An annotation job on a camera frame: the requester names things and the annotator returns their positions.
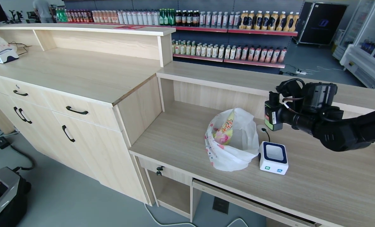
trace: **black door handle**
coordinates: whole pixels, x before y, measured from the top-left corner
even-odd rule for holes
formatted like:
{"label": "black door handle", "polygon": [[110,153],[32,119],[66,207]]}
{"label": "black door handle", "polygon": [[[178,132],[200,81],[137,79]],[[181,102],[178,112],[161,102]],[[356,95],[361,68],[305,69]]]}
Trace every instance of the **black door handle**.
{"label": "black door handle", "polygon": [[19,110],[19,113],[22,115],[22,117],[25,119],[25,122],[28,122],[29,124],[31,124],[32,123],[32,121],[28,121],[26,118],[25,118],[25,116],[23,115],[23,109],[22,108],[19,108],[18,109]]}
{"label": "black door handle", "polygon": [[18,108],[17,108],[16,106],[13,108],[13,110],[15,111],[15,113],[18,115],[18,117],[19,117],[22,121],[27,122],[26,119],[22,118],[22,117],[19,115],[19,113],[18,113],[18,111],[17,111]]}
{"label": "black door handle", "polygon": [[86,111],[86,110],[83,111],[83,112],[78,112],[78,111],[72,110],[72,109],[71,109],[71,106],[69,106],[69,105],[66,106],[65,108],[66,108],[67,110],[69,110],[69,111],[71,111],[71,112],[75,112],[75,113],[77,113],[77,114],[83,114],[83,115],[85,115],[85,114],[88,114],[88,113],[89,113],[89,112]]}
{"label": "black door handle", "polygon": [[67,132],[65,131],[66,128],[67,128],[67,127],[66,127],[65,125],[62,126],[62,130],[64,131],[65,135],[67,136],[67,138],[68,138],[71,142],[75,142],[75,139],[70,138],[70,137],[68,136]]}
{"label": "black door handle", "polygon": [[29,95],[28,93],[24,93],[24,94],[18,93],[18,90],[13,90],[13,92],[17,95],[22,95],[22,96],[28,96]]}

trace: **white cable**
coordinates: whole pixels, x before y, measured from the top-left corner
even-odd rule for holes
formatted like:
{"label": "white cable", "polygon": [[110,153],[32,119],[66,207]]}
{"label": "white cable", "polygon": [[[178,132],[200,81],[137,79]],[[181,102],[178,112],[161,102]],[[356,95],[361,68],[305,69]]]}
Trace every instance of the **white cable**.
{"label": "white cable", "polygon": [[[159,221],[157,221],[154,216],[152,215],[151,211],[148,210],[148,207],[146,204],[144,204],[145,206],[145,209],[148,211],[149,215],[151,216],[151,218],[160,226],[175,226],[175,225],[181,225],[181,224],[189,224],[191,226],[194,226],[194,227],[197,227],[195,224],[191,223],[191,222],[181,222],[181,223],[172,223],[172,224],[162,224],[162,223],[159,223]],[[226,227],[230,227],[235,221],[238,221],[238,220],[241,220],[246,227],[249,227],[248,224],[246,224],[246,222],[242,219],[242,218],[236,218],[235,220],[233,220],[231,223],[229,223]]]}

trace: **floor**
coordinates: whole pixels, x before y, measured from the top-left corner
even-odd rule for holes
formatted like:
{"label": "floor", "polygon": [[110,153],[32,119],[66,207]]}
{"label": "floor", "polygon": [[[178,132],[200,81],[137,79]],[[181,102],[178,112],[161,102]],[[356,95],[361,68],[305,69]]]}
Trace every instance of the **floor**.
{"label": "floor", "polygon": [[[286,66],[284,69],[281,70],[283,72],[295,73],[295,68],[311,69],[315,71],[320,70],[320,72],[314,72],[313,75],[299,74],[296,77],[365,87],[348,70],[342,70],[343,66],[341,66],[339,61],[332,56],[330,46],[322,46],[318,48],[317,45],[295,45],[294,41],[292,41],[290,47],[288,48],[287,55],[285,56],[284,63],[286,64]],[[317,66],[321,66],[325,69],[331,70],[321,70],[318,69]]]}
{"label": "floor", "polygon": [[[147,213],[143,203],[104,187],[99,182],[42,155],[20,134],[9,136],[8,141],[37,161],[37,167],[33,170],[20,171],[22,177],[32,184],[32,190],[28,194],[27,214],[18,227],[159,226]],[[26,167],[30,166],[30,163],[11,148],[5,148],[0,150],[0,168],[5,166]],[[266,225],[264,216],[234,204],[230,204],[228,215],[213,211],[213,200],[213,196],[202,194],[193,221],[198,227],[227,226],[237,217],[242,217],[250,227]],[[189,221],[163,207],[153,206],[149,209],[160,223]],[[244,226],[241,221],[231,225]]]}

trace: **white wall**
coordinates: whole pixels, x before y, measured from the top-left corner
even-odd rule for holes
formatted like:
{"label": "white wall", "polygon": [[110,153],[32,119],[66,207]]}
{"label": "white wall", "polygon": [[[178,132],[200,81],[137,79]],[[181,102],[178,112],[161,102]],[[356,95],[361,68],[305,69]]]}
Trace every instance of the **white wall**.
{"label": "white wall", "polygon": [[[47,2],[57,6],[64,5],[62,0],[47,0]],[[8,18],[12,17],[10,10],[23,11],[23,18],[27,18],[26,12],[33,11],[33,0],[0,0],[0,4]]]}

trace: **person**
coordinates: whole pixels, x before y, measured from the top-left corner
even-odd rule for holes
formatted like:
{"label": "person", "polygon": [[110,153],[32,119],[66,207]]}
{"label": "person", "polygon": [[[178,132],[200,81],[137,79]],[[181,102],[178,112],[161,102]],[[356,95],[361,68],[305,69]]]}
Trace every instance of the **person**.
{"label": "person", "polygon": [[35,13],[39,16],[42,23],[54,23],[53,21],[53,10],[49,6],[46,0],[34,0],[33,8]]}

